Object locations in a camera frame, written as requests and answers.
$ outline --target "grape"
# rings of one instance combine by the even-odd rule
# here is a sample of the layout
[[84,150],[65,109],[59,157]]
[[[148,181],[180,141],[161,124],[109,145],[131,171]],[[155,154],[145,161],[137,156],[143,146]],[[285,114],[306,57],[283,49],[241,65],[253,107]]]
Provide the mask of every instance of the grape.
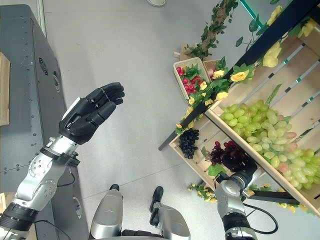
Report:
[[291,160],[291,162],[293,164],[297,164],[300,167],[304,167],[306,165],[306,163],[304,161],[302,161],[302,159],[300,157],[296,157],[295,159]]
[[267,151],[263,154],[263,156],[265,156],[267,159],[272,159],[275,154],[272,151]]
[[224,119],[226,120],[231,120],[234,118],[234,115],[232,113],[223,113],[224,114]]
[[229,121],[229,126],[230,127],[234,127],[235,125],[237,125],[237,123],[238,123],[238,119],[234,118],[234,119]]
[[246,115],[243,115],[243,116],[240,116],[239,118],[238,118],[238,121],[239,121],[239,123],[246,123],[246,122],[248,122],[249,121],[249,117],[248,116],[246,116]]
[[283,129],[287,126],[287,122],[286,121],[278,121],[275,125],[276,129]]
[[272,148],[273,148],[274,150],[276,150],[277,152],[283,152],[283,151],[285,150],[285,147],[284,147],[284,146],[282,146],[282,145],[276,145],[276,144],[273,144],[273,145],[272,145]]
[[238,109],[237,111],[235,111],[234,112],[234,117],[235,118],[239,118],[239,117],[241,117],[242,115],[244,115],[245,114],[245,110],[243,110],[243,109]]
[[274,156],[272,159],[271,159],[271,165],[274,167],[274,168],[277,168],[280,164],[280,160],[277,156]]
[[286,129],[285,128],[278,128],[277,130],[276,130],[276,136],[278,137],[278,138],[281,138],[285,133],[286,133]]
[[286,157],[286,155],[283,155],[283,154],[281,154],[281,155],[279,155],[279,160],[280,160],[280,162],[286,162],[287,161],[287,157]]

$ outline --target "yellow rose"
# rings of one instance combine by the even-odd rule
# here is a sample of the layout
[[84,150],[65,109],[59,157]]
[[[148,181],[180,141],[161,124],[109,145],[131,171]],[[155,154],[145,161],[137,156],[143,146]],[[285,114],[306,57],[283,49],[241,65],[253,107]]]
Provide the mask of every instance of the yellow rose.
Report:
[[302,27],[301,31],[298,34],[298,38],[300,38],[302,35],[308,37],[316,25],[317,23],[312,18],[310,18],[310,20]]
[[207,88],[207,82],[206,81],[203,81],[201,84],[200,84],[200,90],[205,90]]
[[215,100],[222,100],[222,99],[225,99],[226,97],[228,97],[228,93],[225,91],[221,91],[216,95]]
[[273,68],[278,64],[278,55],[281,52],[280,42],[276,42],[264,55],[263,66]]
[[278,5],[276,6],[276,8],[273,10],[273,12],[271,13],[271,17],[270,19],[266,22],[267,25],[271,25],[274,23],[274,21],[276,20],[276,18],[280,15],[280,13],[283,11],[283,7]]
[[188,116],[193,110],[194,110],[194,108],[192,106],[188,107],[185,115]]
[[231,81],[233,82],[239,82],[239,81],[243,81],[246,79],[246,77],[248,76],[249,74],[249,70],[247,71],[241,71],[241,72],[238,72],[234,75],[231,75],[230,79]]
[[209,99],[209,100],[207,100],[207,101],[204,101],[204,104],[206,105],[206,106],[208,106],[208,105],[210,105],[210,104],[213,104],[214,103],[214,101],[212,100],[212,99]]
[[195,99],[191,96],[191,97],[189,98],[189,104],[192,105],[192,104],[194,104],[194,103],[195,103]]
[[217,79],[217,78],[223,77],[224,75],[225,75],[225,71],[223,70],[214,71],[212,78]]

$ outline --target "robotic hand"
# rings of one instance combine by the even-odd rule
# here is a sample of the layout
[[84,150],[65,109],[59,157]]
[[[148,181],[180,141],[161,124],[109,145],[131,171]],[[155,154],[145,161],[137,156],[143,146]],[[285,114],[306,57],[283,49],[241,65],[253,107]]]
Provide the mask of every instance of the robotic hand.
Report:
[[67,166],[80,161],[75,150],[88,142],[97,128],[123,103],[124,87],[119,82],[97,88],[85,98],[77,98],[59,123],[59,136],[31,161],[27,176],[0,217],[1,240],[23,240],[41,211],[57,190],[57,182]]

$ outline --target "green grape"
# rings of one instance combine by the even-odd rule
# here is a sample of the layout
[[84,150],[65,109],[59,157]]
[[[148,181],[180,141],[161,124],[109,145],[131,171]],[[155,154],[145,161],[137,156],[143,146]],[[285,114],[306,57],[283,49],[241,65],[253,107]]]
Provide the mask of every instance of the green grape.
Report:
[[234,112],[234,117],[235,118],[239,118],[239,117],[241,117],[242,115],[244,115],[245,114],[245,110],[243,110],[243,109],[238,109],[237,111],[235,111]]
[[280,160],[277,156],[274,156],[272,159],[271,159],[271,165],[274,167],[274,168],[277,168],[279,167],[279,164],[280,164]]
[[301,156],[301,159],[302,159],[303,161],[305,161],[306,163],[310,163],[310,161],[311,161],[311,158],[310,158],[310,157],[307,157],[307,156]]
[[229,121],[229,126],[230,127],[234,127],[235,125],[237,125],[237,123],[238,123],[238,119],[234,118],[234,119]]
[[236,126],[237,126],[238,128],[240,128],[240,129],[242,129],[242,128],[244,127],[244,124],[241,123],[241,122],[238,122],[238,123],[236,124]]
[[262,143],[262,148],[264,149],[264,150],[269,150],[269,148],[270,148],[270,146],[269,146],[269,144],[268,143]]
[[266,144],[271,144],[271,140],[267,136],[264,136],[261,140]]
[[292,129],[292,124],[291,123],[288,123],[286,126],[285,126],[285,129],[287,131],[291,130]]
[[315,175],[314,171],[312,171],[312,169],[308,168],[307,166],[302,168],[302,172],[307,176]]
[[292,159],[291,162],[293,164],[298,165],[299,167],[304,167],[306,165],[306,163],[302,161],[300,157],[296,157],[295,159]]
[[249,132],[254,132],[256,130],[256,127],[253,124],[249,124],[245,127]]
[[314,183],[314,184],[317,184],[317,185],[320,185],[320,177],[314,176],[314,177],[313,177],[313,183]]
[[273,141],[274,144],[277,144],[277,145],[283,145],[283,144],[286,144],[287,143],[287,139],[285,139],[284,137],[279,137],[277,138],[276,140]]
[[272,151],[267,151],[263,154],[267,159],[272,159],[275,156],[275,153]]
[[307,189],[307,190],[312,189],[312,185],[311,185],[310,182],[307,182],[307,183],[303,184],[302,186],[303,186],[303,188],[305,188],[305,189]]
[[284,146],[282,146],[282,145],[276,145],[276,144],[273,144],[273,145],[272,145],[272,148],[273,148],[274,150],[276,150],[277,152],[283,152],[283,151],[285,150],[285,147],[284,147]]
[[308,179],[308,183],[312,184],[314,182],[314,177],[313,176],[305,176],[306,179]]
[[267,137],[267,136],[268,136],[268,133],[266,131],[260,132],[260,137],[261,138],[264,138],[264,137]]
[[234,113],[238,109],[238,104],[232,104],[228,109],[230,113]]
[[286,162],[287,161],[287,157],[286,157],[286,155],[283,155],[283,154],[281,154],[281,155],[279,155],[279,160],[280,160],[280,162]]
[[243,116],[240,116],[239,118],[238,118],[238,121],[239,121],[239,123],[247,123],[248,121],[249,121],[249,119],[250,119],[250,117],[249,116],[247,116],[247,115],[243,115]]
[[231,120],[234,118],[234,115],[232,113],[223,113],[224,114],[224,119],[226,120]]
[[283,128],[286,128],[287,126],[287,122],[286,121],[278,121],[275,125],[275,128],[276,129],[283,129]]
[[287,130],[285,128],[278,128],[276,130],[276,136],[278,138],[281,138],[286,132],[287,132]]
[[274,130],[274,129],[269,129],[269,130],[268,130],[268,138],[269,138],[271,141],[276,140],[276,138],[277,138],[277,131]]
[[266,112],[268,109],[269,109],[269,106],[266,105],[266,104],[264,104],[264,105],[262,105],[262,106],[260,107],[260,111],[262,111],[262,112]]

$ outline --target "concrete floor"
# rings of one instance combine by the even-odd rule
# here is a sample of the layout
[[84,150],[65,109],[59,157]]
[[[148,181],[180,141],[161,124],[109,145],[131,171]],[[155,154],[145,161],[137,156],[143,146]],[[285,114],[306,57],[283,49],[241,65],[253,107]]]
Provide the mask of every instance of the concrete floor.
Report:
[[[216,2],[168,0],[156,8],[145,0],[44,1],[47,37],[60,64],[67,106],[110,82],[125,88],[124,103],[78,149],[89,225],[105,191],[117,183],[124,196],[123,228],[157,233],[149,225],[148,208],[155,187],[162,185],[163,202],[183,214],[192,239],[225,239],[217,205],[187,191],[198,175],[170,147],[158,151],[187,107],[173,74],[173,52],[181,43],[200,41]],[[245,52],[234,45],[240,36],[249,36],[251,20],[241,5],[233,15],[213,52],[213,59],[226,56],[229,67]],[[258,234],[259,239],[320,239],[313,230],[318,218],[300,210],[292,214],[275,203],[249,203],[270,211],[280,225],[272,237]],[[263,214],[249,221],[257,229],[273,228]]]

